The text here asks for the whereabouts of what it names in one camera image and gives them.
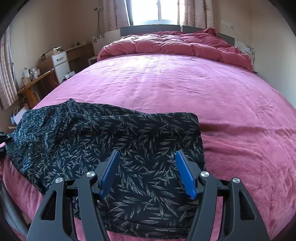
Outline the dark leaf print pants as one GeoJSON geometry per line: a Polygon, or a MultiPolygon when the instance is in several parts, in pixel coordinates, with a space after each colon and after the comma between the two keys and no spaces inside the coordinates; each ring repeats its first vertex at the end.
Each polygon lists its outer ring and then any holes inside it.
{"type": "Polygon", "coordinates": [[[142,113],[69,99],[27,111],[6,151],[42,194],[57,178],[90,178],[94,203],[111,232],[185,238],[200,204],[185,193],[176,164],[179,151],[205,168],[193,113],[142,113]]]}

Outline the pink fleece bed sheet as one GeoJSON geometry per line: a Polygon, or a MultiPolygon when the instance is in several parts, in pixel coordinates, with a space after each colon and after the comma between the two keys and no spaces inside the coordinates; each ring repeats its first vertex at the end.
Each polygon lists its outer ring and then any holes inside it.
{"type": "Polygon", "coordinates": [[[84,69],[38,107],[69,99],[196,114],[207,171],[243,181],[271,238],[294,236],[295,108],[257,75],[191,56],[125,55],[84,69]]]}

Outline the white paper box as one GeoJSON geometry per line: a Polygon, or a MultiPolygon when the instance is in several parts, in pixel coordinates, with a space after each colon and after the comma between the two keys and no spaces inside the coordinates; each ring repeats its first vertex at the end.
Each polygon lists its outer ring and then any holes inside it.
{"type": "Polygon", "coordinates": [[[28,109],[26,107],[22,108],[17,114],[14,114],[14,122],[16,125],[18,125],[24,115],[24,113],[27,111],[28,109]]]}

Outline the wooden desk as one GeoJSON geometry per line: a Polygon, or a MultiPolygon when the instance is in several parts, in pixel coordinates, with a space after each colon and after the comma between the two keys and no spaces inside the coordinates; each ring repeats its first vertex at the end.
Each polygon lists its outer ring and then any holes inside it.
{"type": "Polygon", "coordinates": [[[30,109],[33,109],[43,98],[58,87],[58,85],[55,70],[52,69],[24,85],[18,91],[18,96],[21,98],[22,103],[27,104],[30,109]]]}

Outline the side pink curtain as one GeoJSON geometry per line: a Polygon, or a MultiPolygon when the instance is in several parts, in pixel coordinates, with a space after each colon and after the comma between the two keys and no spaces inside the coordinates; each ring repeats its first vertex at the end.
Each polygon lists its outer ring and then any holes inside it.
{"type": "Polygon", "coordinates": [[[10,27],[8,27],[1,38],[1,110],[9,108],[18,99],[14,76],[14,63],[11,55],[10,33],[10,27]]]}

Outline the white bedside table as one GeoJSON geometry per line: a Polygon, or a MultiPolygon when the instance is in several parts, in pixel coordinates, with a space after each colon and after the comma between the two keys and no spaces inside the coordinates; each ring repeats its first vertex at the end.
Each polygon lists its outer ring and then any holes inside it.
{"type": "Polygon", "coordinates": [[[89,66],[93,65],[96,62],[97,62],[97,56],[94,56],[88,59],[89,66]]]}

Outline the white drawer cabinet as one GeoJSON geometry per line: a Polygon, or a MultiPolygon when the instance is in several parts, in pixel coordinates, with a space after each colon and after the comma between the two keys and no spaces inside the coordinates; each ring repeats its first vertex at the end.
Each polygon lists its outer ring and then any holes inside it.
{"type": "Polygon", "coordinates": [[[63,82],[65,76],[70,73],[70,67],[66,51],[52,55],[52,62],[59,84],[63,82]]]}

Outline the dark grey headboard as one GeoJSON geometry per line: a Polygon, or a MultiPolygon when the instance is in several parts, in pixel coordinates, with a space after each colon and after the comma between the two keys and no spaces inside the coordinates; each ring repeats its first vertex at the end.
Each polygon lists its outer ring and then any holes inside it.
{"type": "Polygon", "coordinates": [[[139,35],[154,32],[165,32],[165,31],[181,31],[183,33],[194,33],[202,30],[201,28],[191,26],[180,26],[180,25],[139,25],[129,26],[120,29],[120,36],[125,37],[128,35],[139,35]]]}

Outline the red rumpled duvet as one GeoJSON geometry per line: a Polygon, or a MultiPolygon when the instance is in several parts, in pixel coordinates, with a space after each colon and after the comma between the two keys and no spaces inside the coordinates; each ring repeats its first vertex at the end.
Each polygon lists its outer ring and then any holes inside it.
{"type": "Polygon", "coordinates": [[[132,54],[173,54],[201,57],[253,71],[251,58],[227,43],[213,27],[194,33],[164,31],[128,35],[104,46],[97,60],[132,54]]]}

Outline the left pink curtain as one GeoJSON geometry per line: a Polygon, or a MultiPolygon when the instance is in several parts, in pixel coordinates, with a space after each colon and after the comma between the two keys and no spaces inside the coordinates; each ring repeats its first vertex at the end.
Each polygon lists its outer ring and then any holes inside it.
{"type": "Polygon", "coordinates": [[[130,26],[126,0],[103,1],[104,32],[130,26]]]}

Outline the window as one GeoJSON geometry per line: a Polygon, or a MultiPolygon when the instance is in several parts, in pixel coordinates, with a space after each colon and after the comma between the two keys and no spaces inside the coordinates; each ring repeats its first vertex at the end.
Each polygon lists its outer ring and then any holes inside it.
{"type": "Polygon", "coordinates": [[[126,1],[130,25],[179,25],[179,3],[172,0],[126,1]]]}

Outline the right pink curtain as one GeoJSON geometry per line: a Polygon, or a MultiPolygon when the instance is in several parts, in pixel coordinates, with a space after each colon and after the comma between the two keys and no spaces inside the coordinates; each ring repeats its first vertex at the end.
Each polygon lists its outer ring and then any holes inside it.
{"type": "Polygon", "coordinates": [[[201,29],[214,27],[212,0],[179,0],[177,6],[177,24],[201,29]]]}

